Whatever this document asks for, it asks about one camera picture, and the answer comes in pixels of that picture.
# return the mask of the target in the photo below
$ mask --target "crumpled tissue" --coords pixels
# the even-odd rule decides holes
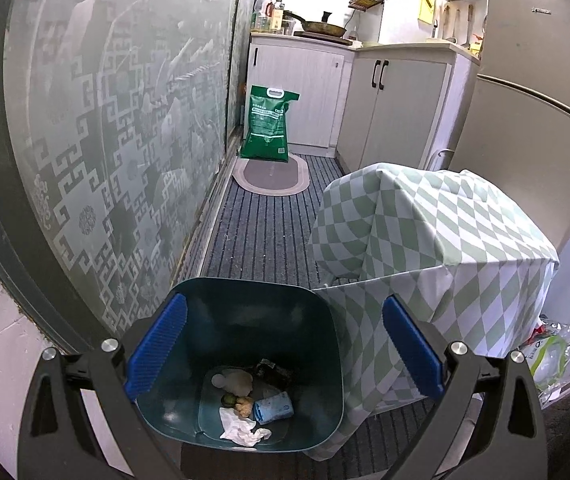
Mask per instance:
[[[233,408],[219,408],[219,412],[225,430],[220,438],[231,440],[239,446],[253,447],[260,440],[267,440],[271,436],[271,431],[265,428],[258,428],[252,433],[256,422],[240,416]]]

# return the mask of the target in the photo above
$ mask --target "trash can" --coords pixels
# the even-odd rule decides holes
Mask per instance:
[[[170,294],[177,293],[186,297],[187,323],[151,391],[137,398],[150,426],[189,444],[269,453],[309,449],[330,437],[342,420],[343,388],[324,300],[297,286],[221,278],[187,280]],[[226,368],[250,370],[261,359],[294,372],[286,390],[294,416],[267,424],[268,440],[242,448],[220,439],[221,391],[211,378]]]

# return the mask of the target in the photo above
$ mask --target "green and white checkered cloth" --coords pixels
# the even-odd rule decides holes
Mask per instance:
[[[332,308],[345,416],[308,453],[330,458],[370,415],[421,398],[382,321],[396,293],[414,316],[477,354],[504,356],[529,337],[558,266],[518,205],[469,172],[374,164],[322,195],[310,240],[318,266],[349,285],[315,290]]]

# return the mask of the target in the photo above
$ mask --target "metal screw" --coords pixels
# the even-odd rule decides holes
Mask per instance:
[[[42,357],[45,361],[51,361],[54,357],[56,357],[56,349],[52,346],[45,348],[43,350]]]
[[[103,352],[113,352],[118,348],[118,339],[114,339],[113,337],[105,339],[105,341],[100,343],[100,348],[102,348]]]
[[[521,352],[520,350],[514,350],[510,354],[510,357],[512,361],[519,364],[525,360],[525,356],[523,355],[523,352]]]
[[[456,355],[465,355],[467,353],[467,345],[462,341],[454,341],[451,346],[451,351]]]

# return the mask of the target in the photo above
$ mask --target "blue packet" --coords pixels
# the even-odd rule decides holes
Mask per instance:
[[[261,425],[269,424],[281,418],[289,418],[293,415],[294,408],[287,392],[254,402],[254,419]]]

